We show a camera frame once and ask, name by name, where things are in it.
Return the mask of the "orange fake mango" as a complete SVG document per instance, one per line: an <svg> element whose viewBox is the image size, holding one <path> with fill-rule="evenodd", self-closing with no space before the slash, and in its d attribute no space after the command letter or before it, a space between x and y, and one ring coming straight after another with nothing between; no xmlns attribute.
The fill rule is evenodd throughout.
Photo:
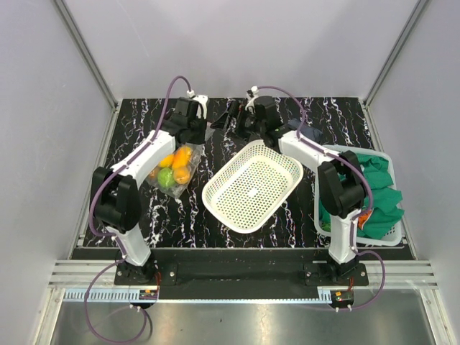
<svg viewBox="0 0 460 345"><path fill-rule="evenodd" d="M175 153L175 159L171 168L177 169L178 167L187 166L190 162L191 156L193 154L193 149L189 146L182 146Z"/></svg>

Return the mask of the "yellow fake orange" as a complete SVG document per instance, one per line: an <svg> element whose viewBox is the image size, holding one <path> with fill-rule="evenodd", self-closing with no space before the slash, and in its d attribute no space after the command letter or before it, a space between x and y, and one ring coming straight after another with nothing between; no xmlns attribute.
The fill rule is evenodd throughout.
<svg viewBox="0 0 460 345"><path fill-rule="evenodd" d="M174 159L175 159L174 154L168 155L168 156L166 156L164 159L162 159L160 161L160 163L158 164L158 167L160 167L160 168L171 167L173 162L174 162Z"/></svg>

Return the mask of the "clear zip top bag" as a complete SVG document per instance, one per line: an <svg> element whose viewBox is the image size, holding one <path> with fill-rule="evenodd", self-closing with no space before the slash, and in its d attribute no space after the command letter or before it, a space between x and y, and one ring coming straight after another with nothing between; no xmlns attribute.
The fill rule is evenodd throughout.
<svg viewBox="0 0 460 345"><path fill-rule="evenodd" d="M179 198L188 187L203 153L203 144L184 144L166 156L146 181L162 193Z"/></svg>

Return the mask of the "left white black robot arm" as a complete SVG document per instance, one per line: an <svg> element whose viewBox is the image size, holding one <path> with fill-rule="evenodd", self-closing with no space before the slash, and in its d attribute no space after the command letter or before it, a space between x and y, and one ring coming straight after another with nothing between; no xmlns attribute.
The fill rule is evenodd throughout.
<svg viewBox="0 0 460 345"><path fill-rule="evenodd" d="M131 265L130 276L141 285L154 279L155 267L147 262L151 251L139 228L139 188L160 161L177 148L205 143L207 105L204 95L180 97L169 118L161 114L157 127L126 158L93 172L90 229L96 236L114 238L121 258Z"/></svg>

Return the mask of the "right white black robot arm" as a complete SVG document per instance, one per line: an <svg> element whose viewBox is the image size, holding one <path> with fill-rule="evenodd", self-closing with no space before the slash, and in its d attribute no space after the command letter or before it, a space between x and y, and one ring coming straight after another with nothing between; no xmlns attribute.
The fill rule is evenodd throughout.
<svg viewBox="0 0 460 345"><path fill-rule="evenodd" d="M326 276L342 285L352 276L349 265L357 256L355 227L371 190L362 175L357 156L350 150L338 153L302 133L302 122L285 123L271 96L252 94L245 101L232 101L210 128L231 132L245 141L258 136L265 146L297 160L316 174L318 194L331 216L328 254L334 261Z"/></svg>

